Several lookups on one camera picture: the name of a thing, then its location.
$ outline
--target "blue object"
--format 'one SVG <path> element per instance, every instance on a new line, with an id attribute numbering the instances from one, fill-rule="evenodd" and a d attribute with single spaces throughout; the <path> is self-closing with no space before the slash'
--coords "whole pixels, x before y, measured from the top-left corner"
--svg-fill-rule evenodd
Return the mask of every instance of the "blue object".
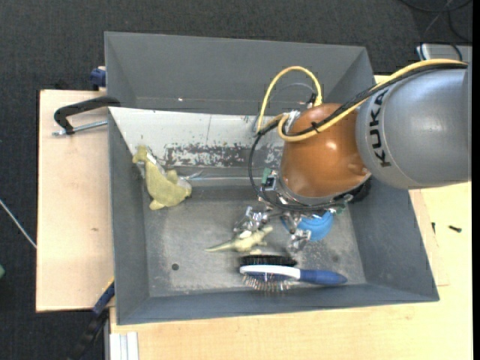
<path id="1" fill-rule="evenodd" d="M 90 83 L 99 87 L 107 86 L 107 72 L 105 70 L 95 68 L 90 73 Z"/>
<path id="2" fill-rule="evenodd" d="M 310 241 L 317 242 L 329 234 L 332 225 L 333 214 L 327 211 L 323 216 L 314 214 L 312 218 L 303 217 L 298 224 L 298 228 L 311 231 Z"/>
<path id="3" fill-rule="evenodd" d="M 299 280 L 306 283 L 321 285 L 339 285 L 347 282 L 347 278 L 342 274 L 316 269 L 300 269 Z"/>

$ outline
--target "white cable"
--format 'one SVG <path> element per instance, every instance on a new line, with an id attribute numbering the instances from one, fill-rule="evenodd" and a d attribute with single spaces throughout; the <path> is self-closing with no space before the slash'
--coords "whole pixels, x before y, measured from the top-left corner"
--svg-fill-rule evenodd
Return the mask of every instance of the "white cable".
<path id="1" fill-rule="evenodd" d="M 30 237 L 30 235 L 23 229 L 23 226 L 18 222 L 18 220 L 15 218 L 14 214 L 10 212 L 10 209 L 5 205 L 5 203 L 0 199 L 0 204 L 3 207 L 3 209 L 8 213 L 8 215 L 12 218 L 12 220 L 15 222 L 16 226 L 18 229 L 23 233 L 23 235 L 26 237 L 28 242 L 35 248 L 37 249 L 37 245 L 35 244 L 35 241 Z"/>

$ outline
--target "yellow toy figure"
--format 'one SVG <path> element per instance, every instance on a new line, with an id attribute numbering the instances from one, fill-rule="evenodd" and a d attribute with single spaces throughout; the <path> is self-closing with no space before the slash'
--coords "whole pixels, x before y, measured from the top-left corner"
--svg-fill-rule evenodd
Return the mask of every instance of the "yellow toy figure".
<path id="1" fill-rule="evenodd" d="M 135 164 L 139 161 L 145 163 L 145 183 L 148 193 L 153 197 L 150 203 L 152 211 L 177 206 L 185 197 L 191 195 L 191 185 L 183 178 L 179 178 L 174 169 L 165 172 L 156 164 L 157 161 L 144 145 L 139 145 L 133 156 Z"/>

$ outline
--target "gray carpet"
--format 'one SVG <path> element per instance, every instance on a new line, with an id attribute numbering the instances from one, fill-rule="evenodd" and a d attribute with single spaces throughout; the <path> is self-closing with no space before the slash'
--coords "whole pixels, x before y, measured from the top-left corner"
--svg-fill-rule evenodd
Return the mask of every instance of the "gray carpet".
<path id="1" fill-rule="evenodd" d="M 90 89 L 106 30 L 361 45 L 387 74 L 416 59 L 421 41 L 462 41 L 445 13 L 425 32 L 435 16 L 397 0 L 0 0 L 0 198 L 35 236 L 37 91 Z M 472 4 L 451 14 L 470 40 L 472 20 Z M 35 313 L 36 253 L 3 210 L 0 263 L 0 359 L 64 359 L 89 315 Z"/>

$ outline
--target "brush bristles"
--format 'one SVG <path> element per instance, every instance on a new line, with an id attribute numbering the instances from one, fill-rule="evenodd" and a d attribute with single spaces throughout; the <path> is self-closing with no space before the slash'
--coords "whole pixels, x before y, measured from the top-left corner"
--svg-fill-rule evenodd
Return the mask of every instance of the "brush bristles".
<path id="1" fill-rule="evenodd" d="M 245 274 L 243 283 L 254 290 L 265 293 L 281 293 L 287 291 L 292 286 L 292 281 L 288 277 L 277 274 Z"/>

